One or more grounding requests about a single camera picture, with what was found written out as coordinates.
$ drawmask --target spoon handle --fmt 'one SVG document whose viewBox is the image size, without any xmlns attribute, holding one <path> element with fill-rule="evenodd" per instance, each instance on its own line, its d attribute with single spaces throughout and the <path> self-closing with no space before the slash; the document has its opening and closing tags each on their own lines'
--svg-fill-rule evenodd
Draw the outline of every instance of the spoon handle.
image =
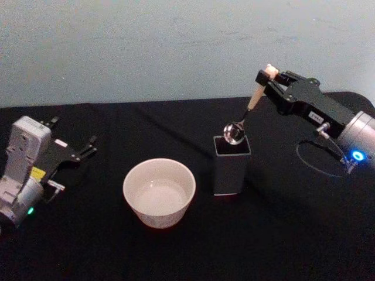
<svg viewBox="0 0 375 281">
<path fill-rule="evenodd" d="M 268 64 L 264 70 L 267 74 L 270 75 L 270 79 L 274 79 L 276 75 L 279 73 L 279 70 L 276 67 Z M 254 95 L 251 97 L 250 102 L 248 103 L 247 109 L 252 110 L 259 102 L 260 98 L 263 95 L 265 86 L 259 85 L 258 88 L 255 90 Z"/>
</svg>

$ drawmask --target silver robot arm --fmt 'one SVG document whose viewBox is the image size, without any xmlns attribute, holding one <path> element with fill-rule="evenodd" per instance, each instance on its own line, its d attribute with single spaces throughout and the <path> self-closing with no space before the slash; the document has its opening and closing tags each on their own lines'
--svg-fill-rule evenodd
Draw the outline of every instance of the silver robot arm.
<svg viewBox="0 0 375 281">
<path fill-rule="evenodd" d="M 375 119 L 360 111 L 339 135 L 337 142 L 357 161 L 375 169 Z"/>
<path fill-rule="evenodd" d="M 286 71 L 272 79 L 260 70 L 255 80 L 265 87 L 264 94 L 281 115 L 298 115 L 317 127 L 317 135 L 336 139 L 345 153 L 341 162 L 348 173 L 359 161 L 375 169 L 375 120 L 371 116 L 363 111 L 353 112 L 323 94 L 315 78 Z"/>
</svg>

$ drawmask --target black cable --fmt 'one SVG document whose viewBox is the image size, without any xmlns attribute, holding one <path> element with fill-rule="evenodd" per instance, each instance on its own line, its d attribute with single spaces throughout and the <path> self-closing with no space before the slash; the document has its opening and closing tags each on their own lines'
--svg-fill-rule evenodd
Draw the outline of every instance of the black cable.
<svg viewBox="0 0 375 281">
<path fill-rule="evenodd" d="M 338 155 L 336 152 L 334 152 L 332 149 L 326 147 L 326 146 L 322 146 L 312 140 L 302 140 L 300 141 L 299 143 L 297 143 L 296 145 L 296 148 L 295 148 L 295 151 L 296 151 L 296 154 L 298 156 L 298 158 L 302 161 L 303 164 L 305 164 L 306 166 L 310 167 L 311 169 L 314 169 L 315 171 L 317 171 L 318 173 L 321 173 L 321 174 L 324 174 L 326 176 L 329 176 L 329 177 L 337 177 L 337 178 L 340 178 L 340 177 L 343 177 L 344 175 L 337 175 L 337 174 L 331 174 L 331 173 L 328 173 L 328 172 L 325 172 L 313 165 L 311 165 L 310 163 L 308 163 L 305 159 L 303 159 L 303 157 L 301 156 L 300 152 L 299 152 L 299 147 L 301 144 L 304 144 L 304 143 L 308 143 L 308 144 L 311 144 L 311 145 L 314 145 L 315 147 L 317 147 L 318 149 L 322 149 L 324 150 L 325 152 L 327 152 L 328 154 L 330 154 L 331 156 L 333 156 L 333 158 L 335 158 L 336 160 L 340 161 L 340 159 L 342 159 L 343 157 L 345 157 L 345 154 L 343 153 L 343 151 L 341 150 L 341 148 L 337 145 L 337 143 L 335 143 L 333 140 L 331 140 L 330 138 L 328 139 L 329 141 L 331 141 L 331 143 L 334 144 L 334 146 L 338 149 L 338 151 L 340 152 L 341 156 Z"/>
</svg>

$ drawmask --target sticker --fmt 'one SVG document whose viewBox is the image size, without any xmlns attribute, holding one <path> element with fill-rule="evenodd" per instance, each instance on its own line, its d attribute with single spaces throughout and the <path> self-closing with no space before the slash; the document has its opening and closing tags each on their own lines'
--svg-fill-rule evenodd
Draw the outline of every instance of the sticker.
<svg viewBox="0 0 375 281">
<path fill-rule="evenodd" d="M 41 181 L 45 174 L 45 171 L 40 170 L 37 167 L 33 167 L 33 169 L 31 170 L 31 176 L 37 181 Z"/>
<path fill-rule="evenodd" d="M 324 118 L 320 117 L 318 114 L 312 111 L 309 113 L 309 117 L 319 124 L 323 123 L 324 121 Z"/>
<path fill-rule="evenodd" d="M 66 142 L 63 142 L 60 139 L 55 139 L 54 142 L 56 142 L 58 145 L 61 145 L 64 148 L 66 148 L 68 146 L 68 144 Z"/>
</svg>

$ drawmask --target yellow warning label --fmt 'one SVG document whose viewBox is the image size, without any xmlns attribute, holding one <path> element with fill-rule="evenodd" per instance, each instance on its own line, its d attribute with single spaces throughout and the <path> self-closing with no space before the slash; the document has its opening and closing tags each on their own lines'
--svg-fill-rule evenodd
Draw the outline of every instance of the yellow warning label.
<svg viewBox="0 0 375 281">
<path fill-rule="evenodd" d="M 31 170 L 31 176 L 37 181 L 41 181 L 45 174 L 45 171 L 40 170 L 37 167 L 33 167 L 33 169 Z"/>
</svg>

